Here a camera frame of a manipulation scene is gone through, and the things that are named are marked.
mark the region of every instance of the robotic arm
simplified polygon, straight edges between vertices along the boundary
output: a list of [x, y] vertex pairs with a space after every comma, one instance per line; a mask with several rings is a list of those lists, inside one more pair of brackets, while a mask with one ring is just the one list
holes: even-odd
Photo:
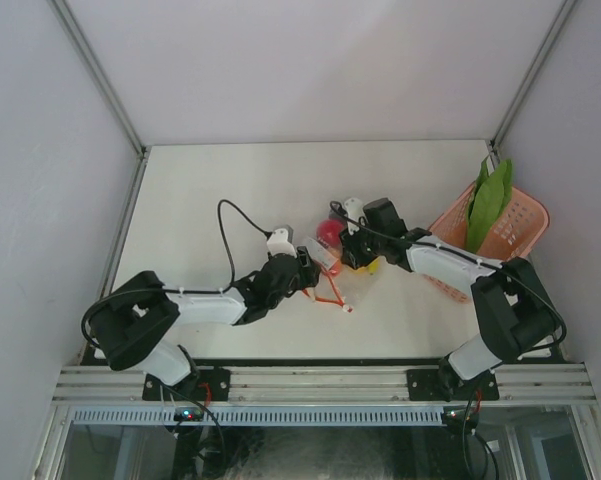
[[167, 288], [152, 271], [141, 272], [112, 295], [94, 305], [88, 338], [101, 350], [112, 370], [141, 369], [166, 385], [175, 385], [194, 371], [186, 350], [163, 337], [175, 326], [194, 323], [247, 325], [263, 318], [283, 298], [315, 287], [320, 267], [304, 247], [291, 244], [289, 227], [267, 239], [269, 259], [225, 292], [191, 293]]
[[534, 346], [559, 327], [561, 339], [566, 335], [564, 322], [528, 261], [483, 258], [426, 230], [407, 230], [386, 198], [364, 207], [360, 200], [349, 199], [344, 205], [333, 202], [331, 208], [349, 222], [340, 234], [346, 265], [357, 269], [383, 256], [390, 264], [429, 275], [473, 298], [480, 334], [442, 359], [438, 381], [446, 398], [481, 373], [546, 348]]

